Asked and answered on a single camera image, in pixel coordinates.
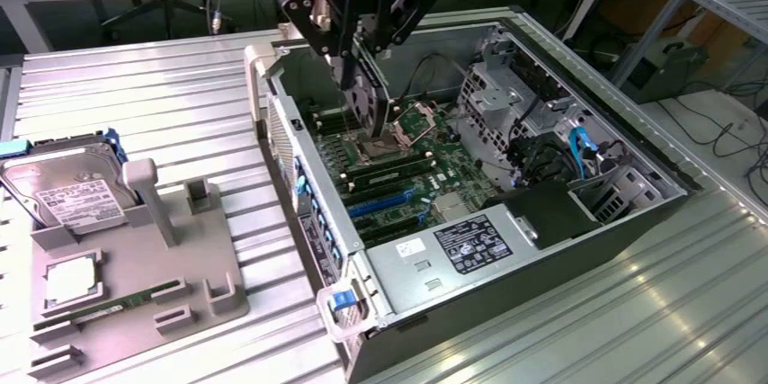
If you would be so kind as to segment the CPU socket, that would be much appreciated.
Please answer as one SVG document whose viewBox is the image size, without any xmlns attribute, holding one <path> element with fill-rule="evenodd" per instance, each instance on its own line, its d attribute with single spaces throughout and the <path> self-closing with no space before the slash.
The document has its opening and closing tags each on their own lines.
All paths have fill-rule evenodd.
<svg viewBox="0 0 768 384">
<path fill-rule="evenodd" d="M 378 138 L 362 136 L 354 147 L 358 151 L 362 165 L 374 165 L 410 156 L 414 153 L 391 134 L 383 134 Z"/>
</svg>

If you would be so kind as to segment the green motherboard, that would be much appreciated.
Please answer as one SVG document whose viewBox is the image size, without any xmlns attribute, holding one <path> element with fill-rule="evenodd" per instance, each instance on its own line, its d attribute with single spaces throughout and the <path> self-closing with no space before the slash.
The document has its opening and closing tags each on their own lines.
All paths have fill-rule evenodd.
<svg viewBox="0 0 768 384">
<path fill-rule="evenodd" d="M 450 192 L 459 193 L 475 212 L 482 209 L 486 199 L 502 191 L 498 185 L 499 167 L 475 158 L 462 144 L 462 136 L 456 130 L 459 109 L 455 104 L 415 101 L 404 107 L 395 108 L 394 119 L 416 102 L 430 105 L 436 110 L 446 121 L 446 131 L 439 133 L 438 145 L 432 149 L 411 149 L 414 151 L 411 156 L 432 156 L 438 160 L 438 166 L 432 171 L 410 179 L 386 181 L 378 186 L 355 192 L 350 191 L 344 185 L 339 185 L 340 174 L 372 166 L 359 163 L 355 149 L 355 142 L 359 138 L 362 136 L 370 138 L 370 136 L 348 108 L 326 111 L 312 109 L 306 114 L 311 137 L 328 170 L 331 182 L 342 197 L 342 205 L 347 215 L 348 210 L 354 207 L 408 189 L 415 189 L 414 197 L 408 203 L 359 218 L 351 218 L 348 215 L 359 236 L 372 228 L 383 227 L 419 214 L 428 216 L 426 228 L 447 222 L 434 208 L 434 200 L 439 195 Z"/>
</svg>

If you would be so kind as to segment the hard disk with blue bracket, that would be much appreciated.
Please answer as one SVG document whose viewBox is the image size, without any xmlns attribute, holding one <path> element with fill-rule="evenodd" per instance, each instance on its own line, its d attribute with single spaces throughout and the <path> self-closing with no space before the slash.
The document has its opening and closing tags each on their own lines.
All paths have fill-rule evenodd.
<svg viewBox="0 0 768 384">
<path fill-rule="evenodd" d="M 115 129 L 31 142 L 0 141 L 0 185 L 43 228 L 84 235 L 122 225 L 140 204 L 123 180 Z"/>
</svg>

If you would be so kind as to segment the open grey PC case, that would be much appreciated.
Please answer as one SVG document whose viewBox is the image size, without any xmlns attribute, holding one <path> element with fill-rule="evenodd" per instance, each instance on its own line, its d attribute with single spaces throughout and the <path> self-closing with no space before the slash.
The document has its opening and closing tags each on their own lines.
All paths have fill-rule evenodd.
<svg viewBox="0 0 768 384">
<path fill-rule="evenodd" d="M 311 137 L 307 113 L 348 108 L 331 64 L 303 40 L 250 47 L 247 75 L 263 95 L 258 138 L 315 295 L 320 324 L 342 356 L 346 384 L 378 374 L 611 261 L 678 211 L 698 190 L 680 164 L 643 131 L 643 115 L 571 47 L 523 11 L 486 9 L 432 16 L 378 61 L 390 114 L 415 101 L 452 103 L 470 66 L 506 65 L 550 101 L 560 85 L 576 99 L 555 130 L 518 138 L 500 193 L 542 182 L 570 194 L 603 226 L 539 249 L 518 270 L 451 301 L 396 318 L 342 197 Z M 356 304 L 331 311 L 334 291 Z"/>
</svg>

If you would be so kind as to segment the silver chipset heat sink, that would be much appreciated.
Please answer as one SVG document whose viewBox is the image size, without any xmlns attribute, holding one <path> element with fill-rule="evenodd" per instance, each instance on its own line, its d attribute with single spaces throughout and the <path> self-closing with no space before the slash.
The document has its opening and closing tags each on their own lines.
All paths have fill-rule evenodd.
<svg viewBox="0 0 768 384">
<path fill-rule="evenodd" d="M 439 195 L 434 200 L 434 208 L 446 221 L 462 218 L 474 212 L 462 195 L 456 192 Z"/>
</svg>

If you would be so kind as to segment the green loose RAM stick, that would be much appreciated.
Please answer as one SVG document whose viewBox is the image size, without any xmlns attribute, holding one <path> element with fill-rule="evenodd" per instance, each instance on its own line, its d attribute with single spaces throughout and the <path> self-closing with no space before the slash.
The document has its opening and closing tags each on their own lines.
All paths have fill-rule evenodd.
<svg viewBox="0 0 768 384">
<path fill-rule="evenodd" d="M 164 290 L 176 289 L 183 287 L 183 280 L 174 280 L 164 282 L 135 294 L 130 294 L 119 299 L 112 299 L 104 303 L 90 306 L 82 310 L 66 312 L 60 316 L 51 317 L 32 324 L 32 331 L 39 332 L 50 329 L 54 326 L 70 322 L 74 325 L 82 325 L 107 317 L 114 313 L 128 311 L 132 308 L 143 306 L 152 302 L 152 295 L 159 294 Z"/>
</svg>

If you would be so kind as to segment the black expansion slot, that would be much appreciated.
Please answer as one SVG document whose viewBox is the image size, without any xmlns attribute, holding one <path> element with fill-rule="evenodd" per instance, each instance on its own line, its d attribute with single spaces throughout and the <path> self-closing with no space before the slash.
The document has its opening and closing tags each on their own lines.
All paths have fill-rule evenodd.
<svg viewBox="0 0 768 384">
<path fill-rule="evenodd" d="M 424 229 L 427 222 L 427 215 L 414 215 L 412 217 L 392 222 L 383 227 L 372 228 L 360 234 L 360 238 L 367 244 L 383 244 L 392 239 L 407 236 Z"/>
</svg>

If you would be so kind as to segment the metal socket cover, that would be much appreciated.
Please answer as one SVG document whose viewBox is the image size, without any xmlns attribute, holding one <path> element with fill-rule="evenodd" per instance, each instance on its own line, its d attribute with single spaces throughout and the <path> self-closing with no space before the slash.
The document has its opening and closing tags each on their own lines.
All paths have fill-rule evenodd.
<svg viewBox="0 0 768 384">
<path fill-rule="evenodd" d="M 390 124 L 390 132 L 403 148 L 430 150 L 438 145 L 446 121 L 436 110 L 422 102 L 414 103 Z"/>
</svg>

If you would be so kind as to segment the black plastic air shroud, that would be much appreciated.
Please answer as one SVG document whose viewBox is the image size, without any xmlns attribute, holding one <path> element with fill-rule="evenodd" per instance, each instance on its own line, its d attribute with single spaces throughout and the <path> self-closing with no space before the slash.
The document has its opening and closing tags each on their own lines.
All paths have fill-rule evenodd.
<svg viewBox="0 0 768 384">
<path fill-rule="evenodd" d="M 583 209 L 567 184 L 542 182 L 486 199 L 482 208 L 504 204 L 516 218 L 524 218 L 536 233 L 538 249 L 598 230 L 603 224 Z"/>
</svg>

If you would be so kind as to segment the grey metal frame shelf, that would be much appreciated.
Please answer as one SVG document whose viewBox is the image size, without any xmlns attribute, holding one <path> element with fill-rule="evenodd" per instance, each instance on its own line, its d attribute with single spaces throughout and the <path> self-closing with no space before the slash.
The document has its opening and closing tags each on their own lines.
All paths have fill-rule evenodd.
<svg viewBox="0 0 768 384">
<path fill-rule="evenodd" d="M 668 0 L 642 39 L 615 67 L 611 82 L 620 87 L 640 63 L 646 50 L 663 32 L 674 12 L 686 0 Z M 740 30 L 768 46 L 768 0 L 691 0 L 706 11 L 718 15 Z"/>
</svg>

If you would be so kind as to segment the green installed RAM stick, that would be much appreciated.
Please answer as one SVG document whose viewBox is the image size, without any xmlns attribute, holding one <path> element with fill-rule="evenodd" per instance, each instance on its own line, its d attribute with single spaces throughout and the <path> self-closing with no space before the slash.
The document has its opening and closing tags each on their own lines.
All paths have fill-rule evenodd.
<svg viewBox="0 0 768 384">
<path fill-rule="evenodd" d="M 339 185 L 350 191 L 363 191 L 386 181 L 410 179 L 434 170 L 438 160 L 432 156 L 415 155 L 340 174 Z"/>
</svg>

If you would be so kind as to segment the silver CPU chip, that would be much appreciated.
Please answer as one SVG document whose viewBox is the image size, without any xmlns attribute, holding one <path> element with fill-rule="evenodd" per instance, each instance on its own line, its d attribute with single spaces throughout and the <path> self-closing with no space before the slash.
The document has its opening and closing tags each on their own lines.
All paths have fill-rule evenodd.
<svg viewBox="0 0 768 384">
<path fill-rule="evenodd" d="M 91 257 L 80 257 L 55 264 L 47 271 L 46 299 L 56 304 L 90 294 L 96 285 L 95 263 Z"/>
</svg>

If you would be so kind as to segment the blue expansion slot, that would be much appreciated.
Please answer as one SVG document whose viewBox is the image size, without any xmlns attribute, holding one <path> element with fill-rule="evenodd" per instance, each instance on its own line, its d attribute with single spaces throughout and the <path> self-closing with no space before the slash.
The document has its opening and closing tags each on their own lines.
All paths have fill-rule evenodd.
<svg viewBox="0 0 768 384">
<path fill-rule="evenodd" d="M 351 218 L 359 218 L 380 210 L 400 206 L 411 201 L 414 195 L 415 189 L 408 189 L 403 192 L 392 194 L 391 196 L 387 196 L 386 198 L 374 200 L 368 204 L 354 207 L 348 210 L 348 215 Z"/>
</svg>

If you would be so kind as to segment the metal disk bay cage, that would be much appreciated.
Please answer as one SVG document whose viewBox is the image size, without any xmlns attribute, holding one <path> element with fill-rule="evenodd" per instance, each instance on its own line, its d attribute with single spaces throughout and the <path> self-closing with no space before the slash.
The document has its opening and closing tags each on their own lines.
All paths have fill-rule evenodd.
<svg viewBox="0 0 768 384">
<path fill-rule="evenodd" d="M 512 168 L 510 144 L 552 132 L 576 99 L 560 85 L 552 100 L 539 95 L 506 65 L 486 61 L 470 66 L 458 97 L 456 130 L 470 154 L 499 168 Z"/>
</svg>

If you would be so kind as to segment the blue case latch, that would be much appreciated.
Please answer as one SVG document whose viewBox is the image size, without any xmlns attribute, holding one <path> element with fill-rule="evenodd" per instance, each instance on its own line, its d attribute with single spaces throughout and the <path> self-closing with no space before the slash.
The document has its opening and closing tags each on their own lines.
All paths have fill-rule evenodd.
<svg viewBox="0 0 768 384">
<path fill-rule="evenodd" d="M 352 307 L 358 302 L 354 290 L 334 291 L 328 298 L 331 311 L 339 311 Z"/>
</svg>

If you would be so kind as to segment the silver power supply with label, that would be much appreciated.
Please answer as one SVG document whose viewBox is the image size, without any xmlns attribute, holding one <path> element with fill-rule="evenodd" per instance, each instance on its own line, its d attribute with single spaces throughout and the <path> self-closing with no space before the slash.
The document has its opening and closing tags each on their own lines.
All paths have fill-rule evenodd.
<svg viewBox="0 0 768 384">
<path fill-rule="evenodd" d="M 448 301 L 531 263 L 536 228 L 502 204 L 367 251 L 396 318 Z"/>
</svg>

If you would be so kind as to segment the grey parts rack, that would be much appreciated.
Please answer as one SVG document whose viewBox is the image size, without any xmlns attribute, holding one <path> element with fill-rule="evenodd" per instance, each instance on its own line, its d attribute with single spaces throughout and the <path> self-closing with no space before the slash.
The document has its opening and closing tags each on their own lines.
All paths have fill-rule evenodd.
<svg viewBox="0 0 768 384">
<path fill-rule="evenodd" d="M 126 222 L 84 235 L 66 228 L 31 233 L 26 374 L 60 384 L 126 358 L 242 317 L 250 310 L 219 188 L 203 177 L 160 194 L 158 168 L 148 158 L 123 165 L 123 179 L 142 203 Z M 46 299 L 47 271 L 80 257 L 95 263 L 90 294 L 56 304 Z M 82 325 L 70 322 L 39 332 L 32 324 L 66 312 L 135 294 L 164 282 L 183 287 L 152 295 L 152 302 Z"/>
</svg>

